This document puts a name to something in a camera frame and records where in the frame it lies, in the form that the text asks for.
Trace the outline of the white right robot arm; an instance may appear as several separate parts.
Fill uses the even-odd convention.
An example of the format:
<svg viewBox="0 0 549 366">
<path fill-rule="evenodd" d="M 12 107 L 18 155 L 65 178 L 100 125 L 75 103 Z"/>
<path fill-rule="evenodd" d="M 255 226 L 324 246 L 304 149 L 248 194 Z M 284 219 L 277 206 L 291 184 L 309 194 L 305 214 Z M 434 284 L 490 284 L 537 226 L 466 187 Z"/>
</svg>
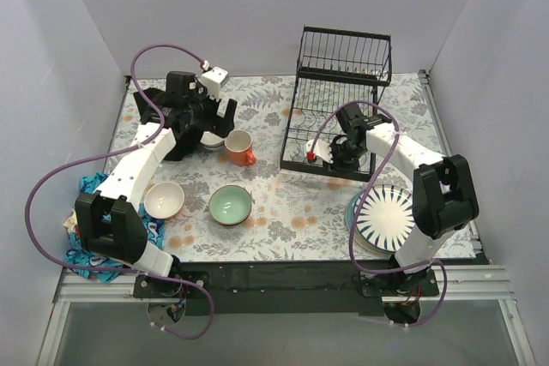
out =
<svg viewBox="0 0 549 366">
<path fill-rule="evenodd" d="M 370 276 L 389 277 L 389 288 L 407 295 L 419 285 L 418 272 L 436 263 L 435 254 L 453 234 L 479 215 L 479 204 L 467 160 L 459 155 L 444 156 L 402 133 L 393 115 L 379 105 L 378 122 L 367 121 L 353 100 L 330 113 L 342 130 L 349 132 L 370 152 L 383 158 L 363 190 L 367 197 L 379 173 L 392 164 L 413 183 L 412 215 L 414 226 L 404 244 L 391 256 L 390 268 L 374 270 L 361 266 L 353 252 L 353 237 L 358 223 L 354 218 L 348 244 L 351 262 Z"/>
</svg>

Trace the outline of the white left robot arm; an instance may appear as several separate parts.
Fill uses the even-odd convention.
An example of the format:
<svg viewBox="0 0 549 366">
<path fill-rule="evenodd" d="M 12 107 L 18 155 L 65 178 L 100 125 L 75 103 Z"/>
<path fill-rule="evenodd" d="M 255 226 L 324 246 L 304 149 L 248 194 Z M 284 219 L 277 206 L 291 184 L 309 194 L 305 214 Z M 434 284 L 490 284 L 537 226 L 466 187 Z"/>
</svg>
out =
<svg viewBox="0 0 549 366">
<path fill-rule="evenodd" d="M 183 278 L 172 269 L 172 255 L 148 241 L 139 205 L 162 161 L 192 153 L 206 132 L 226 137 L 233 130 L 236 100 L 229 99 L 223 116 L 218 113 L 220 91 L 228 80 L 228 72 L 219 67 L 200 76 L 171 71 L 165 89 L 150 87 L 137 94 L 137 149 L 125 154 L 92 194 L 81 193 L 75 201 L 83 249 L 154 274 L 153 287 L 163 297 L 176 296 Z"/>
</svg>

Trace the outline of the orange ceramic mug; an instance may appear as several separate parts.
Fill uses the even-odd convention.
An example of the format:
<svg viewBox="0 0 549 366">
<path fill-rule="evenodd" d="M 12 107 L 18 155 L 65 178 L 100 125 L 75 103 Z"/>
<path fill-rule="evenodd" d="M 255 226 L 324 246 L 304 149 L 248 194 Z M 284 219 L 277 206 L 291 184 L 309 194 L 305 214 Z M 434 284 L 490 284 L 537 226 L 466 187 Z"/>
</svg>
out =
<svg viewBox="0 0 549 366">
<path fill-rule="evenodd" d="M 224 140 L 229 159 L 239 166 L 252 166 L 256 163 L 256 157 L 252 152 L 251 135 L 240 129 L 229 133 Z"/>
</svg>

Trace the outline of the black wire dish rack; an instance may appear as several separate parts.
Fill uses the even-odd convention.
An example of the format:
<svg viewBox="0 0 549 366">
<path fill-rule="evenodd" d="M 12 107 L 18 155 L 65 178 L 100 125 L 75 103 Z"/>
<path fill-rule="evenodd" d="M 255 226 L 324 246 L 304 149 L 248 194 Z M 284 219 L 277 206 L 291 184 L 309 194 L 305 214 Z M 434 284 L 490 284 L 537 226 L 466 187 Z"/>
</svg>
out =
<svg viewBox="0 0 549 366">
<path fill-rule="evenodd" d="M 330 113 L 340 105 L 360 100 L 359 108 L 370 117 L 392 77 L 392 44 L 388 34 L 306 26 L 296 65 L 291 109 L 282 143 L 280 167 L 287 171 L 369 181 L 376 156 L 367 150 L 358 171 L 335 171 L 328 163 L 305 158 L 311 139 L 329 145 L 342 135 Z"/>
</svg>

